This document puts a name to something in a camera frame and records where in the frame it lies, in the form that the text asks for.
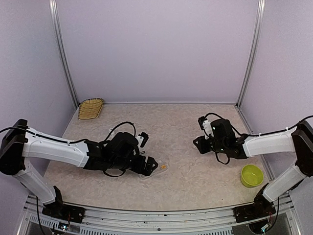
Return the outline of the clear plastic pill organizer box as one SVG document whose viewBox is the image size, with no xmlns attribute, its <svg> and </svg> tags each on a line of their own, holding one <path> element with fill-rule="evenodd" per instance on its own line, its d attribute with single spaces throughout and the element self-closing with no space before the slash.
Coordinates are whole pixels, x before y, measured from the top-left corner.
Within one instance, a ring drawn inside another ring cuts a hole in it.
<svg viewBox="0 0 313 235">
<path fill-rule="evenodd" d="M 158 163 L 158 167 L 157 169 L 152 173 L 151 176 L 144 176 L 144 175 L 139 175 L 139 178 L 141 180 L 146 180 L 146 179 L 149 179 L 151 177 L 154 177 L 154 176 L 157 176 L 157 175 L 160 175 L 162 173 L 164 173 L 165 171 L 167 171 L 169 169 L 169 157 L 168 156 L 163 156 L 163 157 L 155 157 L 155 160 L 157 161 Z M 166 165 L 167 168 L 166 169 L 162 169 L 161 166 L 162 165 Z"/>
</svg>

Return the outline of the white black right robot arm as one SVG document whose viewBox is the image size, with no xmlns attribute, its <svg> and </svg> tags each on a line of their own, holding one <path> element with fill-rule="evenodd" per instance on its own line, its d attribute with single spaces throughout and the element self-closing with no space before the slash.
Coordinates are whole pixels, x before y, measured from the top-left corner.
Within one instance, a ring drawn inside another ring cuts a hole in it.
<svg viewBox="0 0 313 235">
<path fill-rule="evenodd" d="M 193 140 L 201 154 L 214 152 L 225 154 L 228 159 L 294 152 L 296 161 L 261 192 L 261 198 L 250 206 L 254 217 L 261 217 L 269 210 L 269 202 L 313 175 L 313 128 L 306 120 L 284 130 L 258 135 L 235 135 L 229 120 L 220 118 L 210 122 L 205 117 L 198 120 L 204 135 Z"/>
</svg>

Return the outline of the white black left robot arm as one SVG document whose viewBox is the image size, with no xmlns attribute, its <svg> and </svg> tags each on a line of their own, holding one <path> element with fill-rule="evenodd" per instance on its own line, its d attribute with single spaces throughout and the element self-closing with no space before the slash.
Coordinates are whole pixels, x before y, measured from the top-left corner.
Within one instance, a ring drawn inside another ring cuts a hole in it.
<svg viewBox="0 0 313 235">
<path fill-rule="evenodd" d="M 158 167 L 152 157 L 141 155 L 149 136 L 128 132 L 114 133 L 100 142 L 81 139 L 77 141 L 58 138 L 28 127 L 27 120 L 19 119 L 14 126 L 5 128 L 0 146 L 0 171 L 16 178 L 57 217 L 68 214 L 57 187 L 50 185 L 32 166 L 29 158 L 46 159 L 73 165 L 85 170 L 102 171 L 118 169 L 150 176 Z"/>
</svg>

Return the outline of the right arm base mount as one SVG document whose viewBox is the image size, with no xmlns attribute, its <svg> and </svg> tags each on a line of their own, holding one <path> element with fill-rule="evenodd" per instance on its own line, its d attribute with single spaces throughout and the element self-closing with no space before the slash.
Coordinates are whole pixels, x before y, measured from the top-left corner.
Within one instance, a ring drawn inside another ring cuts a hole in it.
<svg viewBox="0 0 313 235">
<path fill-rule="evenodd" d="M 274 203 L 268 201 L 264 196 L 265 187 L 263 187 L 255 196 L 253 202 L 251 204 L 237 206 L 233 209 L 234 216 L 237 223 L 246 222 L 258 218 L 262 218 L 265 216 L 269 216 L 270 214 L 275 214 L 276 209 Z"/>
</svg>

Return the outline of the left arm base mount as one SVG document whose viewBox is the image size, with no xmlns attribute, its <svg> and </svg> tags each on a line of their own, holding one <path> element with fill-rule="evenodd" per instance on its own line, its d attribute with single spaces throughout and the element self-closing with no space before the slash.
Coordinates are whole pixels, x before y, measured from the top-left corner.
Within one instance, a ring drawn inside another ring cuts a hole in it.
<svg viewBox="0 0 313 235">
<path fill-rule="evenodd" d="M 79 206 L 65 204 L 62 199 L 61 191 L 54 186 L 56 194 L 55 201 L 44 204 L 42 214 L 53 218 L 65 220 L 67 222 L 82 223 L 86 209 Z"/>
</svg>

